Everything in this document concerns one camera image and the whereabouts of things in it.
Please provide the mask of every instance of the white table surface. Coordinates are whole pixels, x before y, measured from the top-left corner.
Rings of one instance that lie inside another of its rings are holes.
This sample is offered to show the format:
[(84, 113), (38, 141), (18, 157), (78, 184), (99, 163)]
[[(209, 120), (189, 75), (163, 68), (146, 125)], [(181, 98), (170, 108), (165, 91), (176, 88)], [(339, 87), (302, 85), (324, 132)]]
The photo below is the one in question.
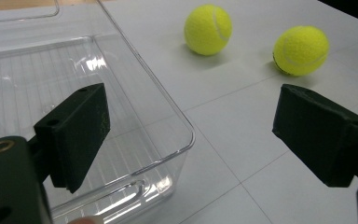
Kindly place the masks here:
[[(212, 57), (187, 49), (183, 28), (202, 4), (223, 7), (233, 34)], [(316, 0), (105, 2), (197, 129), (176, 192), (130, 223), (357, 223), (355, 192), (330, 189), (271, 132), (280, 87), (319, 92), (358, 113), (358, 20)], [(296, 25), (325, 31), (330, 53), (306, 77), (280, 74), (275, 40)]]

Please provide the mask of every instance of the white tile floor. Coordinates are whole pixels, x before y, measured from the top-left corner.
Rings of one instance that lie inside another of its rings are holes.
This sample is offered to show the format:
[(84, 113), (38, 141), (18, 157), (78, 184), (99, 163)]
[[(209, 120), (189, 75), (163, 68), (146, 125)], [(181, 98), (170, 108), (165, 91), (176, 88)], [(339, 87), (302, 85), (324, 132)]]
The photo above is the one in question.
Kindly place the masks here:
[[(231, 16), (228, 46), (213, 57), (183, 39), (188, 13), (214, 3)], [(311, 0), (106, 2), (173, 100), (197, 127), (176, 192), (130, 223), (357, 223), (355, 192), (330, 189), (276, 138), (283, 83), (310, 88), (358, 113), (358, 20)], [(276, 38), (295, 25), (323, 29), (326, 63), (286, 77), (272, 63)]]

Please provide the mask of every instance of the yellow tennis ball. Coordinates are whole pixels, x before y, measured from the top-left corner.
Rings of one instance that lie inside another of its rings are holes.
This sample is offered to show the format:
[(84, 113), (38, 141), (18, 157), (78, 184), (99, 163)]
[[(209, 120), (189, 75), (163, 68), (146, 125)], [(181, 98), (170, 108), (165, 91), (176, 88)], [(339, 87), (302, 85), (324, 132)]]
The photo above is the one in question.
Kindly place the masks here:
[(326, 60), (329, 43), (324, 32), (314, 26), (295, 26), (277, 40), (273, 58), (284, 73), (304, 76)]
[(221, 7), (214, 5), (197, 7), (186, 19), (187, 46), (201, 55), (213, 55), (222, 50), (231, 33), (231, 19)]

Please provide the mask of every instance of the tennis ball seam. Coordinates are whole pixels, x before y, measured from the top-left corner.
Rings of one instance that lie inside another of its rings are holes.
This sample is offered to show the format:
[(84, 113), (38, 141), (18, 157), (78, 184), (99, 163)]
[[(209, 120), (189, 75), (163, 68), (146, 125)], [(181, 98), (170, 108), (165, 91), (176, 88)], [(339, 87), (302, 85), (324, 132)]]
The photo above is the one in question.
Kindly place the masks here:
[(220, 30), (219, 24), (217, 23), (217, 18), (216, 18), (217, 9), (218, 8), (216, 6), (213, 6), (213, 12), (212, 12), (213, 25), (216, 28), (216, 32), (219, 35), (220, 39), (228, 42), (228, 38), (223, 36), (222, 31)]
[(304, 29), (304, 28), (305, 28), (305, 26), (299, 26), (299, 27), (297, 28), (297, 31), (296, 31), (296, 32), (290, 34), (289, 36), (287, 36), (287, 37), (284, 39), (284, 44), (283, 44), (283, 56), (284, 56), (284, 59), (285, 59), (287, 62), (289, 62), (290, 64), (292, 64), (292, 65), (302, 66), (302, 67), (306, 67), (306, 66), (309, 66), (309, 65), (313, 65), (313, 64), (319, 62), (320, 60), (323, 60), (323, 59), (326, 57), (326, 55), (327, 55), (327, 53), (322, 54), (319, 58), (317, 58), (317, 59), (315, 59), (314, 61), (309, 62), (309, 63), (296, 63), (296, 62), (294, 62), (293, 60), (291, 60), (289, 57), (287, 57), (287, 53), (286, 53), (286, 52), (287, 52), (287, 51), (286, 51), (286, 43), (287, 43), (289, 37), (292, 37), (293, 35), (295, 35), (296, 33), (300, 32), (300, 30), (302, 30), (302, 29)]

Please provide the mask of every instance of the clear plastic bin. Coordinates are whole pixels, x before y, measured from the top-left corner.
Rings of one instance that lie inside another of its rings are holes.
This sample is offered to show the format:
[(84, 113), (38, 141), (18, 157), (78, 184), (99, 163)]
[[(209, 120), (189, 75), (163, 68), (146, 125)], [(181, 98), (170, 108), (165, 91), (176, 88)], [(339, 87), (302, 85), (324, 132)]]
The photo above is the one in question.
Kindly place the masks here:
[(82, 187), (44, 185), (55, 223), (118, 223), (172, 193), (195, 136), (103, 5), (85, 2), (0, 10), (0, 137), (29, 140), (73, 91), (103, 82), (112, 130)]

